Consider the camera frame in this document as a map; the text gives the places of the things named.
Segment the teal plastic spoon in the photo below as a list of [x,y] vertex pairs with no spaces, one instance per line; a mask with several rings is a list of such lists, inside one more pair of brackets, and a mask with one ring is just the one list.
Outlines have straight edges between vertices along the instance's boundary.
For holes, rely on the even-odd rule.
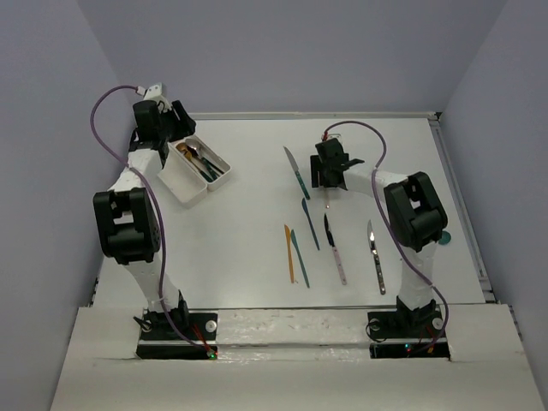
[[438,244],[440,246],[447,246],[447,245],[450,244],[451,239],[452,239],[452,236],[451,236],[450,232],[447,231],[447,230],[443,230],[442,235],[441,235],[441,237],[438,241]]

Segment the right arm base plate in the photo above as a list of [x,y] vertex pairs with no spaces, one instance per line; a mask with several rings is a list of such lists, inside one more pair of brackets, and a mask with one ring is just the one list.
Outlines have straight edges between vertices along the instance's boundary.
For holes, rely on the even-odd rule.
[[396,321],[395,311],[367,314],[366,334],[373,359],[450,358],[442,314],[436,311],[423,325],[404,329]]

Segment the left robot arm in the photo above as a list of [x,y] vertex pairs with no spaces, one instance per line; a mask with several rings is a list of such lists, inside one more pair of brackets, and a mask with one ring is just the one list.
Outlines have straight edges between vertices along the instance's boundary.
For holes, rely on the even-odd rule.
[[195,121],[178,100],[167,108],[146,99],[134,104],[133,111],[136,126],[122,158],[123,171],[108,190],[93,196],[99,242],[104,255],[133,276],[147,300],[141,327],[179,338],[190,326],[188,305],[165,272],[158,200],[145,179],[164,169],[169,143],[193,134]]

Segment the steel spoon teal handle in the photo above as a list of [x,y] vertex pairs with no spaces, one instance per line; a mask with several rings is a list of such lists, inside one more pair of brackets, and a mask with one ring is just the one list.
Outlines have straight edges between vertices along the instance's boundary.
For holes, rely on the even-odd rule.
[[187,146],[189,148],[192,148],[195,150],[195,152],[197,153],[198,155],[198,159],[201,160],[205,166],[210,169],[212,172],[214,172],[216,175],[217,175],[217,179],[218,177],[220,176],[220,174],[218,174],[212,167],[210,167],[203,159],[202,159],[202,156],[205,156],[205,154],[202,152],[202,145],[195,139],[195,138],[186,138],[185,139],[185,143],[187,144]]

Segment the beige plastic spoon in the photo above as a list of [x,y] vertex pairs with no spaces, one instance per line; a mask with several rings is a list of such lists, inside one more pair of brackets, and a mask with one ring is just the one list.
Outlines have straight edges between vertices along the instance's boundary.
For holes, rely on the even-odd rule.
[[331,202],[330,202],[330,195],[329,195],[328,188],[324,189],[324,197],[325,197],[325,209],[329,210],[331,206]]

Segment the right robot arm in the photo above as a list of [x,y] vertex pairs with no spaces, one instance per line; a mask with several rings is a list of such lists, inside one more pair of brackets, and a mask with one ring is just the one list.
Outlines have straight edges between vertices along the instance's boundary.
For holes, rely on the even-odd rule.
[[448,217],[429,175],[384,171],[361,159],[352,159],[337,139],[320,142],[311,156],[312,186],[342,188],[371,196],[402,257],[396,329],[412,336],[432,322],[436,312],[433,256]]

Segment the copper spoon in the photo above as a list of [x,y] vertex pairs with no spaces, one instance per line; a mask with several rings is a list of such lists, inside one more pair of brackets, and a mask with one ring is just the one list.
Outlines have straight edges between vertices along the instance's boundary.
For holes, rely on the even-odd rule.
[[180,142],[176,145],[176,150],[197,170],[202,171],[198,155],[194,149],[189,148],[186,143]]

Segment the black spoon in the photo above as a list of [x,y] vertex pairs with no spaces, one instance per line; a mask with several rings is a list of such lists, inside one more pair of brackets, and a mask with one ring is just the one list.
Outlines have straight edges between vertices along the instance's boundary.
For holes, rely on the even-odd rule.
[[209,158],[207,158],[206,156],[202,156],[202,159],[210,166],[212,167],[218,174],[220,175],[223,175],[224,174],[224,171],[217,167]]

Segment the gold spoon teal handle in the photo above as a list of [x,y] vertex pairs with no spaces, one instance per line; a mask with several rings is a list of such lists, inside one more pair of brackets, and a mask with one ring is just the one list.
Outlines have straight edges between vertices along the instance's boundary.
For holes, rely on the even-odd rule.
[[217,179],[217,175],[208,169],[206,165],[201,160],[198,160],[189,150],[182,149],[181,154],[194,166],[207,182],[214,182]]

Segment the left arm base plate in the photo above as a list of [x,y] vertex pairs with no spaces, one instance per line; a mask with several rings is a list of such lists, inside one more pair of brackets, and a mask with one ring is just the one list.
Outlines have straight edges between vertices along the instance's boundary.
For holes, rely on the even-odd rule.
[[133,316],[140,332],[136,355],[142,360],[215,360],[217,358],[218,313],[190,312],[188,325],[172,319],[173,329],[164,314],[156,320],[145,311]]

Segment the steel knife dark handle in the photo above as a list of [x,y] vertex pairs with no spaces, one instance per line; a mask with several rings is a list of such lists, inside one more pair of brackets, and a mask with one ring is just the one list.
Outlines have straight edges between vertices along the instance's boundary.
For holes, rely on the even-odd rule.
[[380,258],[379,258],[379,255],[378,255],[378,249],[377,249],[376,243],[375,243],[375,235],[374,235],[374,232],[373,232],[373,229],[372,229],[372,221],[371,220],[369,220],[368,223],[367,223],[367,236],[368,236],[368,244],[369,244],[369,248],[370,248],[370,253],[371,253],[372,258],[373,258],[375,272],[376,272],[376,276],[377,276],[377,280],[378,280],[379,292],[380,292],[381,295],[385,295],[386,294],[386,287],[385,287],[385,284],[384,284],[384,276],[383,276],[383,272],[382,272]]

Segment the steel knife pink handle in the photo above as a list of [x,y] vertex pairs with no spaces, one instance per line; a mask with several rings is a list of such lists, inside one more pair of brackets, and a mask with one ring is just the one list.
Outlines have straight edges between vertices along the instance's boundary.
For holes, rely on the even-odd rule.
[[345,271],[343,269],[343,263],[342,263],[340,254],[338,252],[338,249],[337,249],[337,246],[336,246],[336,243],[335,243],[332,231],[331,231],[331,226],[330,226],[330,222],[329,222],[327,214],[324,215],[324,225],[325,225],[325,233],[326,233],[326,236],[327,236],[327,241],[328,241],[328,243],[331,247],[331,250],[333,252],[333,255],[334,255],[334,260],[336,262],[337,271],[338,271],[340,281],[341,281],[343,286],[346,286],[347,285],[346,274],[345,274]]

